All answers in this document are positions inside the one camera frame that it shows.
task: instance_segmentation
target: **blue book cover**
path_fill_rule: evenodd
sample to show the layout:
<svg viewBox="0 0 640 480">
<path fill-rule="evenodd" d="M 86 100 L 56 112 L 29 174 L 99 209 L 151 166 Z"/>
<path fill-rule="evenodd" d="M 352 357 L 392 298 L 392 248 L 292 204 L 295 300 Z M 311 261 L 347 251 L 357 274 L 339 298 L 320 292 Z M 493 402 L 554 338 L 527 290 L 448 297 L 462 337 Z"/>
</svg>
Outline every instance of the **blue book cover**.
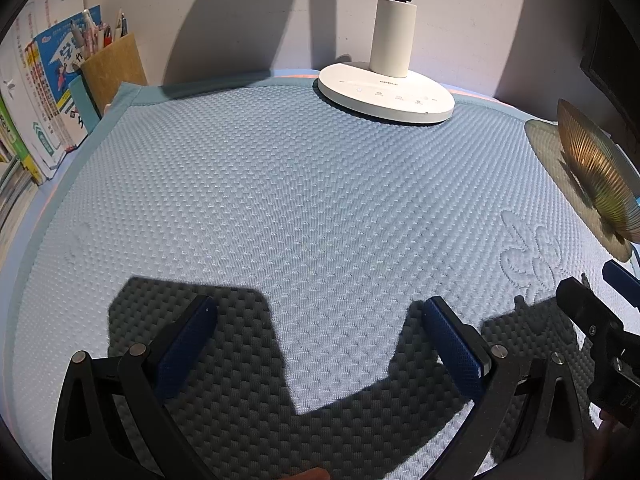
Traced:
<svg viewBox="0 0 640 480">
<path fill-rule="evenodd" d="M 89 9 L 94 23 L 100 23 L 100 6 Z M 48 83 L 43 90 L 45 101 L 56 108 L 60 120 L 54 119 L 60 128 L 66 129 L 64 135 L 72 141 L 71 147 L 77 146 L 86 136 L 82 118 L 74 105 L 69 90 L 69 83 L 80 75 L 79 66 L 82 65 L 82 50 L 76 44 L 71 33 L 71 23 L 74 22 L 84 32 L 82 12 L 58 22 L 44 32 L 38 34 L 32 43 L 32 56 L 36 75 Z"/>
</svg>

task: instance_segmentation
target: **white wall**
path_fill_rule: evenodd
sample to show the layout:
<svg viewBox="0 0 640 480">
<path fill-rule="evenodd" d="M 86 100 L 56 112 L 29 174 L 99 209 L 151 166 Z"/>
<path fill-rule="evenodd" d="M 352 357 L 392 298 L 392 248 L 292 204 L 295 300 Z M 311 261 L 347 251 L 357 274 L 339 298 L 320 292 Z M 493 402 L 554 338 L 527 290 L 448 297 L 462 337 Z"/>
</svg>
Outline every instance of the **white wall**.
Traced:
<svg viewBox="0 0 640 480">
<path fill-rule="evenodd" d="M 582 74 L 596 0 L 414 0 L 412 69 L 495 95 L 547 119 L 559 97 L 602 126 L 621 120 Z M 149 82 L 368 60 L 376 0 L 85 0 L 106 20 L 123 7 Z"/>
</svg>

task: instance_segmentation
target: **book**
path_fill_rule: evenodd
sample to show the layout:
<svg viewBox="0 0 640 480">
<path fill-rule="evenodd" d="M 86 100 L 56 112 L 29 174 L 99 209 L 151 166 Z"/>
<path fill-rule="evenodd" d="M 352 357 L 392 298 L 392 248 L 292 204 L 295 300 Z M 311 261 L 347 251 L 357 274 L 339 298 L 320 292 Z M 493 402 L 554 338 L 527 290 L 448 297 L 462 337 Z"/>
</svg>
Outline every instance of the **book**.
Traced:
<svg viewBox="0 0 640 480">
<path fill-rule="evenodd" d="M 40 32 L 83 8 L 83 0 L 29 0 L 0 43 L 0 95 L 44 178 L 55 174 L 65 147 L 40 101 L 38 92 L 43 88 L 36 86 L 38 80 L 33 78 L 24 48 Z"/>
<path fill-rule="evenodd" d="M 18 131 L 15 129 L 14 122 L 9 115 L 9 110 L 4 106 L 2 96 L 0 96 L 0 136 L 6 138 L 9 147 L 13 149 L 13 155 L 17 156 L 22 165 L 31 173 L 37 184 L 44 182 L 44 176 L 40 173 L 31 153 L 20 138 Z"/>
<path fill-rule="evenodd" d="M 100 23 L 100 6 L 89 12 L 94 22 Z M 25 48 L 40 105 L 67 151 L 78 147 L 86 137 L 82 117 L 69 90 L 69 83 L 80 75 L 79 66 L 84 61 L 71 33 L 72 22 L 82 29 L 82 12 L 41 32 Z"/>
<path fill-rule="evenodd" d="M 15 164 L 7 170 L 6 178 L 0 183 L 0 231 L 15 202 L 31 182 L 31 175 L 15 157 Z"/>
<path fill-rule="evenodd" d="M 4 145 L 2 138 L 0 138 L 0 162 L 7 163 L 11 159 L 12 159 L 11 153 L 9 153 L 9 150 Z"/>
<path fill-rule="evenodd" d="M 15 235 L 18 232 L 20 223 L 37 193 L 38 186 L 36 183 L 28 181 L 26 187 L 10 209 L 9 214 L 4 221 L 4 225 L 0 228 L 0 268 L 6 261 L 9 248 L 11 247 Z"/>
<path fill-rule="evenodd" d="M 12 158 L 8 163 L 3 164 L 0 168 L 0 191 L 6 186 L 9 177 L 13 174 L 17 167 L 17 157 Z"/>
</svg>

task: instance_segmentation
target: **cardboard pen holder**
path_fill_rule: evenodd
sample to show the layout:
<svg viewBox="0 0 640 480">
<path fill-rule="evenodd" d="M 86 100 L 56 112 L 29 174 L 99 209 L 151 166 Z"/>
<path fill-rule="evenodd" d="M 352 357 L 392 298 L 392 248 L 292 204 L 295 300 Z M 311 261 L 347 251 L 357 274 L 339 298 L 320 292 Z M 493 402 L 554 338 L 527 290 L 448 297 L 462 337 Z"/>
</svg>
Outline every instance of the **cardboard pen holder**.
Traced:
<svg viewBox="0 0 640 480">
<path fill-rule="evenodd" d="M 133 33 L 119 38 L 82 64 L 82 76 L 91 92 L 100 117 L 104 107 L 113 101 L 120 83 L 146 86 L 145 70 Z"/>
</svg>

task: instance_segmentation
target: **white desk lamp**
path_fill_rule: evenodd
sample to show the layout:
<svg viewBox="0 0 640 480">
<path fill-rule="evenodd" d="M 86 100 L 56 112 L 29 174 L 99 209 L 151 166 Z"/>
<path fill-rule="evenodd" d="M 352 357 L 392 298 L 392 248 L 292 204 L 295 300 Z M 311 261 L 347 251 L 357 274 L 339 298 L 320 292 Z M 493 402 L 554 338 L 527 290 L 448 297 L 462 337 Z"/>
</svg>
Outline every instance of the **white desk lamp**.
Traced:
<svg viewBox="0 0 640 480">
<path fill-rule="evenodd" d="M 454 101 L 442 85 L 409 70 L 417 7 L 411 0 L 378 0 L 371 58 L 320 72 L 318 87 L 335 103 L 401 123 L 431 124 L 451 117 Z"/>
</svg>

